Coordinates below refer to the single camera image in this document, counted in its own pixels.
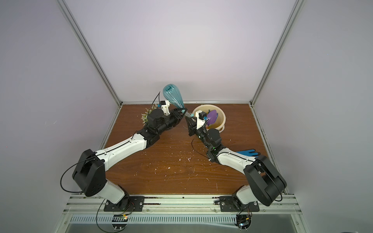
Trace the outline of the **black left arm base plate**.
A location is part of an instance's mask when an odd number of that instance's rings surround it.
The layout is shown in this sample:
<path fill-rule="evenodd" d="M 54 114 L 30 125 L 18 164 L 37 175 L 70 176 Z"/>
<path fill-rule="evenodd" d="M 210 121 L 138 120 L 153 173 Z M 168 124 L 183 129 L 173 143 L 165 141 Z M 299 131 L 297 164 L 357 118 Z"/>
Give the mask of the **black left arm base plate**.
<path fill-rule="evenodd" d="M 110 201 L 105 202 L 105 212 L 141 212 L 143 209 L 144 196 L 124 196 L 121 201 L 114 204 Z"/>

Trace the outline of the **purple trowel pink handle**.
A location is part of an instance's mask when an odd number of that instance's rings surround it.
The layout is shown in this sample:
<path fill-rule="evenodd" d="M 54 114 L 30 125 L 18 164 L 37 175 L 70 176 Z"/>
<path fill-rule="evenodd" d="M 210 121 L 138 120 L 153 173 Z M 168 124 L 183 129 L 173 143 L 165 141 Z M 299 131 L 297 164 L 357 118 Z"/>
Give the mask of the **purple trowel pink handle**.
<path fill-rule="evenodd" d="M 212 125 L 217 121 L 218 118 L 217 110 L 211 110 L 207 114 L 207 125 Z"/>

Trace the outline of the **cream plastic bucket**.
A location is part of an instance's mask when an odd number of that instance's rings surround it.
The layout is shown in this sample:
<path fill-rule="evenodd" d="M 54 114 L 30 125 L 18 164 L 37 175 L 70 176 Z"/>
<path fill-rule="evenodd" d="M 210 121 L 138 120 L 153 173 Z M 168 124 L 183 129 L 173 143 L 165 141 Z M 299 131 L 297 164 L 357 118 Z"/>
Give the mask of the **cream plastic bucket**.
<path fill-rule="evenodd" d="M 218 114 L 217 120 L 215 121 L 214 124 L 208 125 L 207 129 L 213 129 L 214 128 L 214 129 L 219 130 L 220 133 L 222 133 L 224 131 L 225 123 L 226 123 L 226 115 L 221 108 L 219 108 L 216 105 L 212 105 L 212 104 L 203 104 L 203 105 L 200 105 L 200 106 L 196 107 L 193 110 L 192 113 L 195 114 L 197 111 L 200 111 L 200 110 L 204 111 L 206 113 L 209 113 L 210 111 L 216 110 L 217 114 Z"/>

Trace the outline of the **teal spray bottle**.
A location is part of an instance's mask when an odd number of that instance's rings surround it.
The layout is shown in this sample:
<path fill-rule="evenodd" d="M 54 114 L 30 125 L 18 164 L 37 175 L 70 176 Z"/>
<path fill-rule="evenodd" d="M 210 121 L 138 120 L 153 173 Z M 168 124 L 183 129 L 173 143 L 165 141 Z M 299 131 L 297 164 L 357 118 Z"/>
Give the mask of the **teal spray bottle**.
<path fill-rule="evenodd" d="M 163 88 L 163 96 L 167 101 L 179 109 L 183 109 L 187 117 L 193 117 L 194 115 L 189 113 L 185 108 L 182 95 L 179 88 L 174 84 L 168 84 Z"/>

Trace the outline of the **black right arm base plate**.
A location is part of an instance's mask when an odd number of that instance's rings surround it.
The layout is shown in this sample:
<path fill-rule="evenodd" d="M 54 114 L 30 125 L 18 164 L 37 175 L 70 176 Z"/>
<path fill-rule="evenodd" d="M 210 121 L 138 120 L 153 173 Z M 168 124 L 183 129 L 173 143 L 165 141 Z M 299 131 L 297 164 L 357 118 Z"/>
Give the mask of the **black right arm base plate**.
<path fill-rule="evenodd" d="M 259 212 L 259 205 L 257 202 L 242 204 L 238 198 L 230 196 L 219 196 L 214 200 L 214 204 L 218 205 L 221 212 Z"/>

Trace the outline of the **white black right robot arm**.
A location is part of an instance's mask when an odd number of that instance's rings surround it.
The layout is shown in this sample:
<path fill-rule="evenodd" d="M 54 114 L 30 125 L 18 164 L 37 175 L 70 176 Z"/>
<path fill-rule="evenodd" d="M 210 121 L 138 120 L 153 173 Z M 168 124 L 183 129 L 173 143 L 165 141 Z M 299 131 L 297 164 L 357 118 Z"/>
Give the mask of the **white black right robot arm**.
<path fill-rule="evenodd" d="M 217 129 L 206 129 L 204 120 L 195 116 L 186 117 L 190 136 L 195 135 L 207 148 L 206 156 L 212 163 L 233 168 L 245 175 L 248 185 L 240 187 L 233 195 L 233 203 L 241 210 L 245 205 L 259 202 L 270 206 L 282 196 L 287 183 L 268 157 L 254 149 L 244 155 L 222 144 Z"/>

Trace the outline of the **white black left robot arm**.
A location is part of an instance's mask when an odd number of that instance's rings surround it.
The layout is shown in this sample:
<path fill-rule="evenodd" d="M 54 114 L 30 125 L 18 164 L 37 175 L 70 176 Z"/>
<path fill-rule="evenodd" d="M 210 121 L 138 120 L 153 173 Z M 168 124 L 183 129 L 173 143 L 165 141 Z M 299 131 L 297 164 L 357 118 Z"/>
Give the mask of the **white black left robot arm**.
<path fill-rule="evenodd" d="M 170 110 L 154 109 L 143 128 L 128 139 L 111 147 L 84 151 L 72 174 L 73 180 L 87 197 L 99 196 L 118 204 L 127 195 L 125 190 L 106 178 L 106 172 L 130 155 L 154 145 L 163 132 L 177 126 L 187 113 L 186 108 Z"/>

